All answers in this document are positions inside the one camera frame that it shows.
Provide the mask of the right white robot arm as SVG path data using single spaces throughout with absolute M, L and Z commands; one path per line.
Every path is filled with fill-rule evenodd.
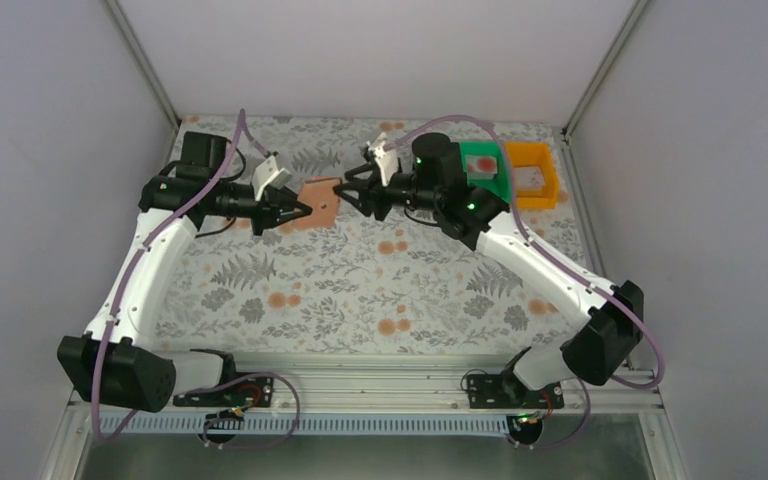
M 526 388 L 572 378 L 604 385 L 613 378 L 643 338 L 641 288 L 578 265 L 525 227 L 504 199 L 470 183 L 463 143 L 421 134 L 411 144 L 413 169 L 405 172 L 386 139 L 380 135 L 365 147 L 365 165 L 347 171 L 335 194 L 379 221 L 395 207 L 430 212 L 444 234 L 509 269 L 558 309 L 573 325 L 572 337 L 527 347 L 508 365 Z

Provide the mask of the orange leather card holder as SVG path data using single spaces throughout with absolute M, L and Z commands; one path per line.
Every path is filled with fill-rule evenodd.
M 296 230 L 330 229 L 336 225 L 340 198 L 334 187 L 340 185 L 339 177 L 311 177 L 303 182 L 298 200 L 312 209 L 312 213 L 293 222 Z

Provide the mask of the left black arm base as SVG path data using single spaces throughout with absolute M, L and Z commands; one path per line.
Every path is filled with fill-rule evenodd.
M 186 374 L 207 373 L 205 381 L 193 383 L 193 378 L 186 377 L 182 387 L 172 397 L 175 407 L 213 407 L 217 413 L 208 414 L 204 424 L 214 419 L 222 419 L 211 425 L 198 436 L 209 446 L 221 446 L 235 438 L 235 434 L 211 433 L 211 430 L 230 430 L 242 426 L 245 414 L 252 408 L 271 406 L 275 379 L 269 376 L 253 377 L 252 373 L 237 370 L 231 353 L 214 349 L 192 349 L 195 366 L 185 363 Z

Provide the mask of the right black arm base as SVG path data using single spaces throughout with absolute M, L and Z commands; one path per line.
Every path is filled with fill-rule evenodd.
M 464 373 L 460 389 L 468 397 L 469 407 L 480 410 L 525 410 L 506 417 L 509 442 L 533 449 L 542 436 L 545 420 L 565 406 L 561 384 L 556 382 L 539 390 L 530 390 L 514 374 L 515 362 L 530 348 L 514 356 L 499 373 L 474 368 Z

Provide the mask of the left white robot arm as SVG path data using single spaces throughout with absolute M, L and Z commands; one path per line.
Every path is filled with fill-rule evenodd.
M 113 287 L 84 332 L 58 346 L 57 359 L 83 400 L 158 412 L 175 396 L 229 379 L 226 353 L 157 353 L 159 309 L 174 270 L 209 216 L 247 219 L 260 235 L 313 211 L 288 187 L 290 174 L 274 157 L 255 168 L 248 184 L 224 179 L 239 154 L 226 138 L 188 132 L 180 159 L 143 187 L 133 240 Z

